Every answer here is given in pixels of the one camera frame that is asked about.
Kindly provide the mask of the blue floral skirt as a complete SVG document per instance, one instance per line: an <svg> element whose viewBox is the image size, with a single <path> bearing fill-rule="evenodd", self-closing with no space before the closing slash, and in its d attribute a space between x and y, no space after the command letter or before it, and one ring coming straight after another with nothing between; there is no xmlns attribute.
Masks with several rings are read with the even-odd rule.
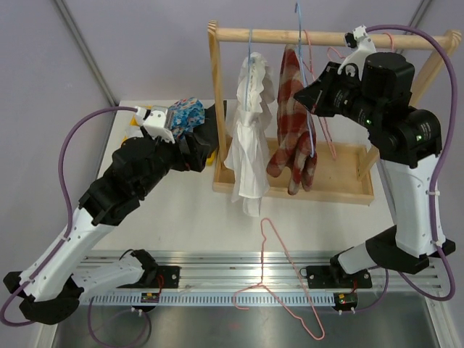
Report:
<svg viewBox="0 0 464 348"><path fill-rule="evenodd" d="M170 130L176 139L183 138L185 133L192 132L205 121L204 106L194 97L178 100L168 111L172 116Z"/></svg>

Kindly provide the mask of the yellow plastic tray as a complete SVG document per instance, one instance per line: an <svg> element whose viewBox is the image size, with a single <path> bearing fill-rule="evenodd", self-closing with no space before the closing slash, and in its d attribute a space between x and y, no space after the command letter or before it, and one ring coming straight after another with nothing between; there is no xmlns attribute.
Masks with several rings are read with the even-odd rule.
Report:
<svg viewBox="0 0 464 348"><path fill-rule="evenodd" d="M206 165L211 165L213 160L214 160L214 155L215 152L213 152L208 158L207 158L207 161L206 161Z"/></svg>

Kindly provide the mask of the aluminium frame post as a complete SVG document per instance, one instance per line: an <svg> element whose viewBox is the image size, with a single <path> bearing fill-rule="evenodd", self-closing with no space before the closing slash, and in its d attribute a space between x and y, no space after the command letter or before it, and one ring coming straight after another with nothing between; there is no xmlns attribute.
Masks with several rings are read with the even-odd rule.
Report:
<svg viewBox="0 0 464 348"><path fill-rule="evenodd" d="M420 0L407 26L410 28L421 29L422 24L424 23L434 2L434 0Z"/></svg>
<svg viewBox="0 0 464 348"><path fill-rule="evenodd" d="M81 33L78 24L70 11L70 8L67 5L66 1L63 0L53 0L52 4L56 7L59 16L65 24L68 32L70 33L72 39L75 42L75 45L78 48L86 66L91 73L95 83L99 87L99 90L103 94L104 98L107 100L108 104L112 107L115 107L119 104L119 101L113 94L111 88L109 87L106 79L104 78L91 50L86 43L86 40Z"/></svg>

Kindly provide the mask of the pink wire hanger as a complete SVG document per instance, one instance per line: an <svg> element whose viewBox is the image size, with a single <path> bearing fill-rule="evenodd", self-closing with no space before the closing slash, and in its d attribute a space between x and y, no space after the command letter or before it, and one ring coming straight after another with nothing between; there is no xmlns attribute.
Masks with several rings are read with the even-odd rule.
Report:
<svg viewBox="0 0 464 348"><path fill-rule="evenodd" d="M321 83L321 86L319 88L319 94L318 94L318 97L316 99L316 105L313 107L314 112L320 112L322 110L322 106L323 106L323 98L326 96L326 92L323 90L323 87L326 87L326 83L322 82L320 80L320 78L318 78L318 79L315 78L314 65L313 65L313 60L312 60L312 43L311 43L311 40L310 40L310 34L306 30L303 30L303 33L305 34L305 37L307 39L307 44L309 46L309 64L310 65L307 67L307 70L311 74L311 77L312 77L314 82ZM346 58L337 49L335 49L332 46L329 46L327 48L326 53L327 53L327 57L329 58L330 62L333 61L332 58L331 58L331 55L330 55L330 51L335 52L339 59L345 59ZM321 130L323 132L323 136L324 136L324 139L326 141L326 145L328 146L328 149L329 149L329 151L331 153L332 159L336 160L336 158L337 158L336 148L335 148L333 139L331 137L328 122L325 119L324 114L318 114L318 121L319 121Z"/></svg>
<svg viewBox="0 0 464 348"><path fill-rule="evenodd" d="M312 300L306 281L303 280L299 268L291 258L283 239L271 219L265 217L260 221L261 245L258 264L252 267L252 275L245 281L244 288L231 296L231 304L242 312L256 305L277 305L282 307L293 318L306 334L315 341L322 341L326 331L321 322L317 307ZM262 302L258 297L265 296ZM311 311L316 332L296 313L296 306L303 305Z"/></svg>
<svg viewBox="0 0 464 348"><path fill-rule="evenodd" d="M395 46L394 46L394 36L389 33L389 32L382 32L382 35L385 35L389 38L389 48L390 48L390 52L391 53L394 53L395 52Z"/></svg>

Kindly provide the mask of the aluminium mounting rail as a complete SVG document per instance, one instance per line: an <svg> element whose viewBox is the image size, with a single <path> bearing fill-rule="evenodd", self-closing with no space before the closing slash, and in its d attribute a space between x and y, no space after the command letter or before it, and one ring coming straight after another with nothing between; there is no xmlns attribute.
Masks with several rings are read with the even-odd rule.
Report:
<svg viewBox="0 0 464 348"><path fill-rule="evenodd" d="M292 252L307 285L308 270L321 253ZM459 347L444 303L422 297L395 272L366 273L369 287L309 289L326 337L315 341L277 305L237 310L231 296L244 288L258 252L238 254L160 253L177 265L177 288L166 285L159 299L140 289L101 295L70 318L41 329L37 347ZM298 304L315 333L309 309Z"/></svg>

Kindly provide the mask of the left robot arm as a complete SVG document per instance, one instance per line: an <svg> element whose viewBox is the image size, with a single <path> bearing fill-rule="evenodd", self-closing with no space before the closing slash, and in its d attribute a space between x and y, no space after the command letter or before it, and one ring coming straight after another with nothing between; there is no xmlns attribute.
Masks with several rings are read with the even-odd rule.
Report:
<svg viewBox="0 0 464 348"><path fill-rule="evenodd" d="M10 272L4 284L20 297L25 324L57 324L81 302L105 291L135 286L149 288L157 280L153 256L137 249L106 267L78 273L87 253L134 210L170 170L203 171L218 140L188 132L172 143L160 138L133 137L112 154L112 163L79 200L65 230L27 270Z"/></svg>

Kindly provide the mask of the white ruffled skirt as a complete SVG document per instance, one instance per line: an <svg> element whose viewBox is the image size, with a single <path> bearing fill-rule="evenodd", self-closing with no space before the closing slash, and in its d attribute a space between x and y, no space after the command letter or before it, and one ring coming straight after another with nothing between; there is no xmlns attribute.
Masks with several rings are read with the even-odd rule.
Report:
<svg viewBox="0 0 464 348"><path fill-rule="evenodd" d="M243 110L247 58L243 61L236 92L236 110L226 121L231 145L224 165L233 171L232 202L240 201L244 214L260 216L261 202L269 191L266 167L270 151L265 130L273 119L269 105L275 100L272 69L258 52L252 53L248 111Z"/></svg>

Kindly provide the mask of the red plaid skirt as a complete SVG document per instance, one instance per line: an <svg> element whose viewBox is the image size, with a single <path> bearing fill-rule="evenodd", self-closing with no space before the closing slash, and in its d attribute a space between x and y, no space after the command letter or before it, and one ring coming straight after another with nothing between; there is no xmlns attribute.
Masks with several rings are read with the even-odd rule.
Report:
<svg viewBox="0 0 464 348"><path fill-rule="evenodd" d="M297 47L287 44L283 51L278 85L277 136L278 149L271 157L268 175L277 178L284 168L291 171L287 192L310 191L317 166L315 128L307 124L307 110L294 99L303 89Z"/></svg>

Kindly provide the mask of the grey polka dot skirt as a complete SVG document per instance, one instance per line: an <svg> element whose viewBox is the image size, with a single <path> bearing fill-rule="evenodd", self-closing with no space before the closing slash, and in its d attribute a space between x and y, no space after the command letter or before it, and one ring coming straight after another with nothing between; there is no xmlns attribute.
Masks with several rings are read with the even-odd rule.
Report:
<svg viewBox="0 0 464 348"><path fill-rule="evenodd" d="M204 110L204 122L194 128L194 134L202 146L207 146L207 156L218 148L218 126L214 104Z"/></svg>

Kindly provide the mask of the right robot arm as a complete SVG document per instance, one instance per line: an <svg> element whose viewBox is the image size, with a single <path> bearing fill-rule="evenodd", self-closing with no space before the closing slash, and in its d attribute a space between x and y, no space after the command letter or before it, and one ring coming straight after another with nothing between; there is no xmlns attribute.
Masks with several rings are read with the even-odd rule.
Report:
<svg viewBox="0 0 464 348"><path fill-rule="evenodd" d="M410 106L414 72L402 55L376 52L366 57L362 69L328 63L314 83L294 95L314 115L342 115L364 127L391 182L396 223L331 258L328 275L335 286L345 287L375 267L415 275L432 257L456 250L439 227L439 210L432 202L441 126L433 113Z"/></svg>

